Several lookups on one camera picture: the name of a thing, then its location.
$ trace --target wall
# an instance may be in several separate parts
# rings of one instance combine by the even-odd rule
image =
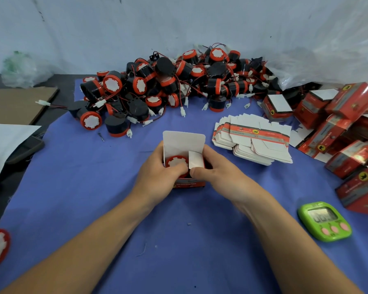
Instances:
[[[248,57],[311,49],[345,0],[0,0],[0,69],[14,50],[56,73],[124,69],[157,50],[223,42]]]

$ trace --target clear plastic bag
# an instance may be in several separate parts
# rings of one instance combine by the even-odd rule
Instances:
[[[4,60],[1,71],[3,84],[12,88],[30,88],[52,75],[52,66],[47,61],[19,51]]]
[[[346,0],[316,32],[311,45],[265,56],[283,90],[310,81],[368,82],[368,0]]]

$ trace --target blue fabric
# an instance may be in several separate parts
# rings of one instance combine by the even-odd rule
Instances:
[[[83,98],[80,82],[76,81],[76,100]],[[112,138],[105,126],[87,131],[69,113],[55,121],[44,136],[45,148],[34,155],[0,221],[0,228],[12,236],[0,265],[0,289],[120,203],[164,130],[202,133],[211,145],[214,123],[221,117],[262,114],[255,102],[244,109],[247,101],[234,99],[229,109],[214,113],[201,111],[203,99],[191,98],[186,118],[179,109],[168,108],[155,123],[132,126],[132,139]],[[317,243],[368,293],[368,216],[341,206],[334,193],[341,180],[323,163],[292,147],[293,164],[274,162],[269,167],[213,148],[273,194],[297,220],[297,209],[305,203],[326,201],[337,208],[353,235]],[[279,287],[250,222],[207,185],[173,190],[136,228],[96,292],[275,293]]]

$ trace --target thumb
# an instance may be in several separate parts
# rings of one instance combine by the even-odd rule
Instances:
[[[187,163],[178,163],[176,166],[168,167],[167,170],[172,174],[172,176],[178,178],[180,175],[188,172],[188,166]]]
[[[207,182],[211,182],[214,178],[214,171],[213,169],[194,167],[191,169],[190,175],[192,178],[195,178],[197,180],[204,180]]]

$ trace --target pink button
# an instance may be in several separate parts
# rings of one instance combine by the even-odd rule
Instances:
[[[345,231],[350,231],[350,228],[345,223],[340,223],[339,226]]]
[[[335,227],[335,226],[331,226],[331,230],[334,232],[334,233],[338,233],[338,228]]]
[[[322,228],[322,232],[323,232],[323,234],[325,234],[327,236],[330,235],[330,231],[328,229],[326,229],[326,228]]]

